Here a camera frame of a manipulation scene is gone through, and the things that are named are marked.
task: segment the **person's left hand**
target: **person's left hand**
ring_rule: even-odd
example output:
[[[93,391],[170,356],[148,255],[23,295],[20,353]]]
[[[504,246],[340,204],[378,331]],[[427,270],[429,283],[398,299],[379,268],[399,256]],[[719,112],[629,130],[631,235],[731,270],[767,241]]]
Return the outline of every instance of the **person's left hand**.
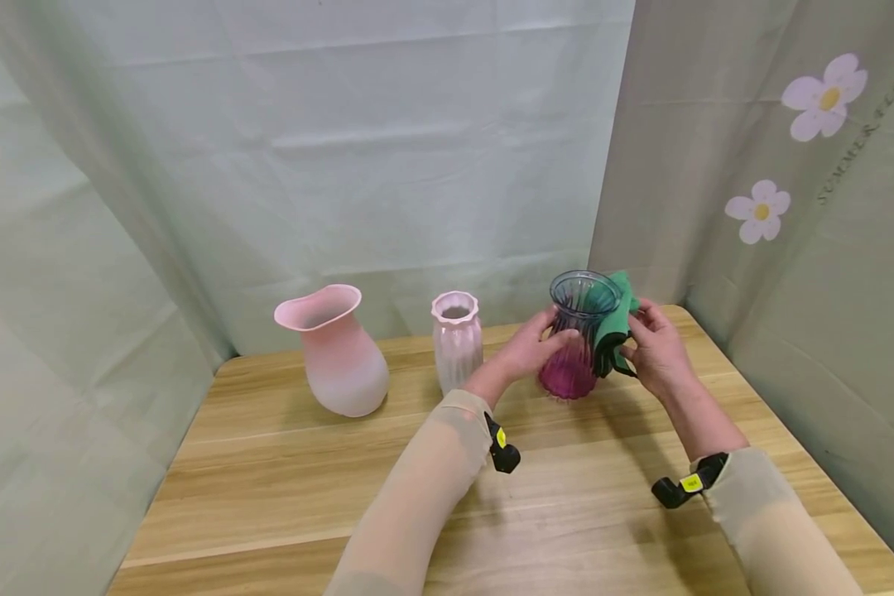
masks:
[[[543,339],[543,333],[553,325],[556,307],[533,315],[483,366],[473,372],[464,389],[483,398],[493,408],[512,382],[535,375],[554,353],[570,341],[579,340],[579,331],[567,329]]]

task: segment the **beige sleeve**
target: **beige sleeve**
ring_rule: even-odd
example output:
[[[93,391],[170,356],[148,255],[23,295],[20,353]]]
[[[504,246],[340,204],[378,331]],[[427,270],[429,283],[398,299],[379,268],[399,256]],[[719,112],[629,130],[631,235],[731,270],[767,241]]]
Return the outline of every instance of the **beige sleeve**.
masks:
[[[421,594],[430,553],[490,450],[487,404],[454,389],[404,449],[354,529],[329,596]]]
[[[765,452],[728,457],[704,491],[755,596],[862,594],[828,539]]]

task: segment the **wooden table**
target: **wooden table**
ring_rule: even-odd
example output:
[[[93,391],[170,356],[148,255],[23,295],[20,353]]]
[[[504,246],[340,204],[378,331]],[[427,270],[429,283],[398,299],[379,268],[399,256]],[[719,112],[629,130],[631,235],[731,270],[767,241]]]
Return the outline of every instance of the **wooden table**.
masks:
[[[867,594],[894,595],[894,555],[685,310],[666,307],[697,372],[765,448]],[[484,330],[487,353],[516,326]],[[430,338],[380,341],[384,406],[318,406],[301,353],[223,365],[166,475],[113,596],[321,594],[348,536],[440,399]],[[667,511],[655,479],[688,462],[660,404],[610,375],[575,403],[512,387],[496,418],[523,455],[485,466],[440,536],[426,594],[747,594],[702,500]]]

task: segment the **backdrop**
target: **backdrop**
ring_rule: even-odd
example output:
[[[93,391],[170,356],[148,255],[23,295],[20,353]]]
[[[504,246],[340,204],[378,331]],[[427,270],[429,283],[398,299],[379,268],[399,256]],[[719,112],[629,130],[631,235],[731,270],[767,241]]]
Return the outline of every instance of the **backdrop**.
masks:
[[[684,301],[894,550],[894,0],[637,2],[590,263]]]
[[[297,347],[280,301],[353,283],[376,338],[546,305],[632,7],[2,0],[0,594],[106,589],[214,366]]]

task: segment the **vase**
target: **vase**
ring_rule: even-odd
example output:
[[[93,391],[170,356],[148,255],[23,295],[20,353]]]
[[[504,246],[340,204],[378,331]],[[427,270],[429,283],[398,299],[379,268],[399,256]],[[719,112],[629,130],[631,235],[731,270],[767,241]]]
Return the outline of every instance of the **vase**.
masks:
[[[596,387],[593,344],[599,324],[618,307],[622,292],[608,277],[593,271],[567,271],[550,284],[556,316],[550,334],[577,329],[573,341],[554,353],[540,370],[540,384],[561,400],[578,400]]]
[[[315,400],[349,418],[374,412],[389,381],[382,351],[354,318],[360,303],[358,288],[335,283],[274,310],[279,325],[301,333],[305,374]]]
[[[483,340],[476,297],[447,292],[430,303],[434,315],[434,360],[440,390],[447,395],[483,364]]]

